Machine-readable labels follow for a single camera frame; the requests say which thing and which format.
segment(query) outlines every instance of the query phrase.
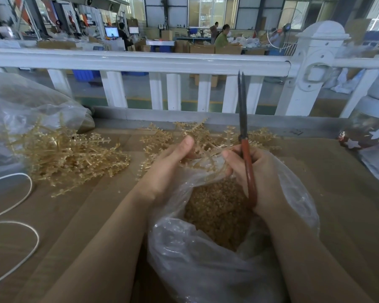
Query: gray floor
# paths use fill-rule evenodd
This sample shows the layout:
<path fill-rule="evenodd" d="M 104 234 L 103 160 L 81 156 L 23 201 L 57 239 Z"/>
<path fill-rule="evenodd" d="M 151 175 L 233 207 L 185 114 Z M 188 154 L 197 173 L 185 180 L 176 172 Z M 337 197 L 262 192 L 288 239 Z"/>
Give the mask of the gray floor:
<path fill-rule="evenodd" d="M 20 74 L 28 79 L 36 81 L 42 85 L 53 88 L 52 81 L 45 71 L 21 70 Z M 78 82 L 73 75 L 68 75 L 69 83 L 73 94 L 79 97 L 105 98 L 103 87 L 92 87 L 88 82 Z M 123 76 L 124 88 L 128 98 L 150 99 L 149 76 Z M 265 78 L 259 105 L 277 105 L 282 92 L 283 85 L 279 84 L 279 78 Z M 211 101 L 222 102 L 225 92 L 225 81 L 218 81 L 217 87 L 211 88 Z M 250 83 L 250 77 L 246 77 L 246 88 Z M 167 99 L 166 74 L 162 73 L 163 98 Z M 339 94 L 328 89 L 322 89 L 318 98 L 347 99 L 349 96 Z M 181 99 L 183 101 L 197 101 L 198 86 L 195 86 L 194 79 L 189 74 L 181 75 Z"/>

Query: green floor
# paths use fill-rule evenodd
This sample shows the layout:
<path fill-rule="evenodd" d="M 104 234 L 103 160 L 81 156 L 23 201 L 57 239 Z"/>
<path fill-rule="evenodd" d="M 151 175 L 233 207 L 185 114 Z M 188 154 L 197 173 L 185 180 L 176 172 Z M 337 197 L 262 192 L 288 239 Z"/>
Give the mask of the green floor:
<path fill-rule="evenodd" d="M 76 100 L 86 106 L 108 106 L 105 98 L 89 98 L 89 97 L 76 97 Z M 128 108 L 136 109 L 152 109 L 152 101 L 143 99 L 127 99 Z M 210 102 L 209 111 L 214 113 L 222 112 L 222 102 Z M 196 112 L 198 103 L 197 101 L 183 101 L 181 102 L 181 110 L 188 112 Z M 163 109 L 167 110 L 167 100 L 163 100 Z M 259 105 L 257 106 L 256 115 L 274 115 L 276 106 L 272 105 Z"/>

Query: red handle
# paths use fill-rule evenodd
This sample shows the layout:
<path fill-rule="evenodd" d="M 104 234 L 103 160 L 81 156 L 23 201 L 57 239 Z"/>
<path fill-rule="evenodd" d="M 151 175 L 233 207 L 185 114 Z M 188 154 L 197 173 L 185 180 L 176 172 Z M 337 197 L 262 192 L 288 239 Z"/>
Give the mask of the red handle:
<path fill-rule="evenodd" d="M 257 188 L 255 186 L 253 162 L 251 160 L 250 146 L 248 139 L 241 140 L 244 164 L 246 166 L 247 188 L 248 188 L 248 207 L 251 209 L 257 204 Z"/>

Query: green shirt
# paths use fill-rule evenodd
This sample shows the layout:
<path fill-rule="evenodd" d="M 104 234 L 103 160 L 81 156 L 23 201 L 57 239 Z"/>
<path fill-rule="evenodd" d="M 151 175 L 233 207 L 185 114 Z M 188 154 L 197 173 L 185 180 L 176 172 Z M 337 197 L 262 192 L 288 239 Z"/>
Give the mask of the green shirt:
<path fill-rule="evenodd" d="M 220 33 L 219 36 L 215 40 L 215 47 L 217 49 L 223 48 L 225 45 L 228 45 L 227 36 L 225 33 Z"/>

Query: person in green shirt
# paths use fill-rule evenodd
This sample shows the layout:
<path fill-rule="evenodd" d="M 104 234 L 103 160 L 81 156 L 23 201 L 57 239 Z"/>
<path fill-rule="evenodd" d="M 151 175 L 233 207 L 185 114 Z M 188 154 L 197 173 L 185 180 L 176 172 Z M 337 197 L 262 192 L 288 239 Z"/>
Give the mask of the person in green shirt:
<path fill-rule="evenodd" d="M 223 48 L 225 45 L 228 45 L 227 35 L 230 32 L 230 26 L 228 24 L 223 25 L 222 32 L 217 36 L 215 40 L 215 47 L 217 49 Z"/>

